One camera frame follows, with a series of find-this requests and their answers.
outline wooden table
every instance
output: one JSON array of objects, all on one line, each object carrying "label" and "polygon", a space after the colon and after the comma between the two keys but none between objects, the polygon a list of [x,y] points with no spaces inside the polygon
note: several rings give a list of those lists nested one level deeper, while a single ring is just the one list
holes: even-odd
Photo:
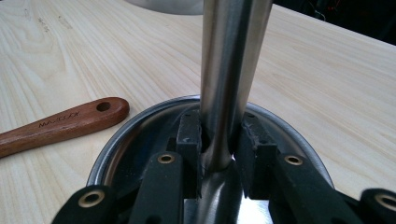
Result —
[{"label": "wooden table", "polygon": [[[131,118],[199,94],[201,38],[202,16],[122,0],[0,1],[0,132],[108,96]],[[300,132],[337,189],[396,190],[395,59],[392,45],[274,6],[249,101]],[[50,223],[121,125],[1,159],[0,223]]]}]

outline brown wooden handle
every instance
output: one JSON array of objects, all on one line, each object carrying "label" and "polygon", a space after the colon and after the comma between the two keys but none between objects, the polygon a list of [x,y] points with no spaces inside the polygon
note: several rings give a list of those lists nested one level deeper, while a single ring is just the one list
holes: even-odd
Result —
[{"label": "brown wooden handle", "polygon": [[118,97],[73,107],[18,129],[0,133],[0,158],[103,130],[120,123],[128,113],[128,102]]}]

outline hole in handle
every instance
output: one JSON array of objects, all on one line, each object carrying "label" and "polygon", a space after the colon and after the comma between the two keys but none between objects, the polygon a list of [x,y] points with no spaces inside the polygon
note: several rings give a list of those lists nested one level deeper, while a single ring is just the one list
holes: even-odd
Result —
[{"label": "hole in handle", "polygon": [[111,104],[109,102],[102,102],[99,105],[96,106],[96,110],[100,112],[107,111],[111,107]]}]

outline metal rod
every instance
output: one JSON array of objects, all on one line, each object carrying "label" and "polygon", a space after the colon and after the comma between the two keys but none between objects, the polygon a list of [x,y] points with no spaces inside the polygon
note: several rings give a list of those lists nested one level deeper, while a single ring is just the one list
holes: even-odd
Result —
[{"label": "metal rod", "polygon": [[259,59],[272,0],[204,2],[200,117],[205,170],[227,168]]}]

